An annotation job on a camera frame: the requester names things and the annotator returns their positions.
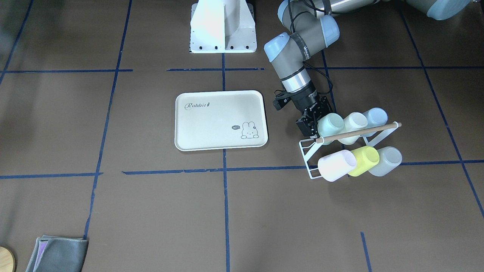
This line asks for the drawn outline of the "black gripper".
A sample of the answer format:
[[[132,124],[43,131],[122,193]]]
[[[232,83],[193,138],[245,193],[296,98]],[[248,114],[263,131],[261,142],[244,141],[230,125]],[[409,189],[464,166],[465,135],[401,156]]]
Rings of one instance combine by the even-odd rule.
[[[333,112],[328,98],[320,95],[312,82],[309,82],[301,90],[291,93],[290,98],[301,117],[296,120],[296,125],[305,137],[318,137],[318,121]]]

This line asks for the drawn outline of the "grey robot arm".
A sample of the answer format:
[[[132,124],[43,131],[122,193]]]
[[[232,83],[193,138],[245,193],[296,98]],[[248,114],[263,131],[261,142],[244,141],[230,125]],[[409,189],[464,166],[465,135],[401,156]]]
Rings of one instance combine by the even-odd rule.
[[[290,34],[281,33],[264,45],[283,86],[273,105],[281,110],[292,101],[301,112],[296,124],[304,136],[320,137],[318,121],[330,113],[329,103],[305,69],[306,61],[339,39],[334,16],[375,4],[375,0],[284,0],[280,4],[277,15]]]

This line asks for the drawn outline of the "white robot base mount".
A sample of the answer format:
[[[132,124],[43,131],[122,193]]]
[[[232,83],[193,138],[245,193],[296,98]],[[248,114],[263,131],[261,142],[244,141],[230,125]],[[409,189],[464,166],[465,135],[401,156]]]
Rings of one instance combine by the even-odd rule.
[[[256,52],[254,7],[247,0],[199,0],[191,6],[190,26],[191,53]]]

